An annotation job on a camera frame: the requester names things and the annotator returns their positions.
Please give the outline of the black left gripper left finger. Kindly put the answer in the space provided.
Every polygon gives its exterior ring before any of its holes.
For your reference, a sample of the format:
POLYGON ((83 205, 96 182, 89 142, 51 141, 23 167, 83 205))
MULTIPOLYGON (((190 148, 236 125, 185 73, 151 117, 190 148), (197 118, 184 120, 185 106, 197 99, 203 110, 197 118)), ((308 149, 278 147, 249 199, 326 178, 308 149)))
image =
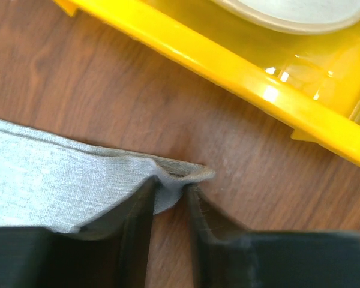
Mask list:
POLYGON ((143 287, 154 200, 151 177, 76 233, 0 227, 0 287, 143 287))

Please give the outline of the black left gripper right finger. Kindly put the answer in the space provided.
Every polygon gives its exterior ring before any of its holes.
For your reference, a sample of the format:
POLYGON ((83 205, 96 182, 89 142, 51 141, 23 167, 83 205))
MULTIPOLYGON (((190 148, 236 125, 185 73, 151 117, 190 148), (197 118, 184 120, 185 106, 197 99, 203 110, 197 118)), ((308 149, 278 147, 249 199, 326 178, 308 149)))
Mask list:
POLYGON ((184 188, 195 287, 360 287, 360 232, 245 227, 184 188))

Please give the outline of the grey cloth napkin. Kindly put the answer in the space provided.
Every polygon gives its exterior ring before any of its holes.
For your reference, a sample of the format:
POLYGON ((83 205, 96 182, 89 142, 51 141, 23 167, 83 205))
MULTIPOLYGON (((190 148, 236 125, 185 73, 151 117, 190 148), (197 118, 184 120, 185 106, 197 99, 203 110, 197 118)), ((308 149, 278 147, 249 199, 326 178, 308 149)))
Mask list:
POLYGON ((0 226, 68 233, 120 204, 157 176, 154 213, 174 206, 187 184, 213 178, 207 166, 92 146, 0 119, 0 226))

